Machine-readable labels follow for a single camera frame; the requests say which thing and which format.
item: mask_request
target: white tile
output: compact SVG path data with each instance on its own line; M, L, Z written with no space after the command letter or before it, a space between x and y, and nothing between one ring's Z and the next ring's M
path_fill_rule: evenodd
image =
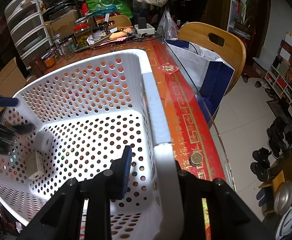
M246 205L252 210L252 212L257 216L257 218L260 221L262 221L264 219L264 215L262 211L266 209L266 206L263 205L262 207L259 207L258 205L259 200L257 200L256 198L257 193L260 190L258 188L260 184L262 184L262 182L256 179L248 187L246 187L240 192L237 192L237 194L246 203Z
M224 98L242 125L259 119L272 111L267 104L271 98L264 88L253 85L236 86Z
M240 192L257 178L250 170L250 164L254 162L252 158L254 148L242 126L224 132L220 136L230 163L236 190Z
M215 124L219 133L224 133L241 126L238 117L229 105L228 96L225 96L220 103Z
M270 127L275 118L276 118L275 115L273 113L270 113L262 118L259 118L243 126L246 134L249 137L250 143L255 150L264 147L270 151L270 148L267 143L268 142L267 128ZM272 155L270 155L268 160L271 166L276 159Z

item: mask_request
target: chair backrest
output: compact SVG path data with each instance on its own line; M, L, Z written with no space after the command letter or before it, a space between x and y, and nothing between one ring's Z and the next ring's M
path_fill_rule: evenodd
M224 39L224 45L220 46L212 42L209 38L215 38L215 40L218 40L218 38L211 36L211 34ZM238 37L206 23L191 22L185 24L180 29L178 39L191 41L206 49L210 49L232 66L235 72L226 93L233 88L242 73L246 58L246 49Z
M96 21L97 24L103 22L105 20L98 20ZM109 17L108 22L114 21L113 25L110 25L109 28L116 28L116 27L129 27L132 25L132 22L126 15L116 15Z

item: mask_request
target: glass jar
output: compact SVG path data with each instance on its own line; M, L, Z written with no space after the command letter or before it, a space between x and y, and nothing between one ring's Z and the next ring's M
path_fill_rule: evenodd
M53 37L53 41L56 44L56 48L57 48L57 50L59 52L59 55L62 55L62 51L60 50L60 47L59 47L59 44L62 42L62 34L61 33L56 34Z
M59 60L60 57L59 57L59 52L57 51L56 44L53 44L52 46L50 46L47 49L47 52L54 53L54 55L55 55L55 61L58 61Z
M69 38L69 39L68 39L68 42L70 43L71 49L74 51L74 50L76 49L76 46L75 46L75 44L74 44L73 39L72 39L72 38Z
M41 77L47 70L46 65L43 63L43 60L39 55L35 56L29 63L30 68L33 70L37 78Z
M84 17L82 17L82 18L79 18L78 20L76 20L75 22L74 22L74 27L76 27L77 25L80 25L80 24L82 24L82 23L86 23L87 22L87 20L88 20L88 16L84 16Z
M53 52L48 52L42 57L42 60L46 67L50 68L55 64L55 54Z
M69 41L63 42L60 46L61 46L64 59L69 59L73 57L74 52L73 52L73 49L71 48L71 44Z
M75 26L73 31L79 48L87 47L89 45L87 39L92 34L88 23Z

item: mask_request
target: wooden door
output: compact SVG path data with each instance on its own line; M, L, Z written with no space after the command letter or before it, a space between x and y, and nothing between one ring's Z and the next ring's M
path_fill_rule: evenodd
M201 22L227 30L230 0L208 0Z

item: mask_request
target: white plastic basket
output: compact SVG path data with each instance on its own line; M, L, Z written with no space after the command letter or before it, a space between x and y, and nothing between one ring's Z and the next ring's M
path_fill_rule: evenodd
M128 192L111 201L113 239L179 239L183 210L170 133L147 54L128 49L60 68L26 86L7 109L36 131L0 155L0 201L24 225L69 178L91 179L133 148ZM25 177L37 131L54 135L45 175Z

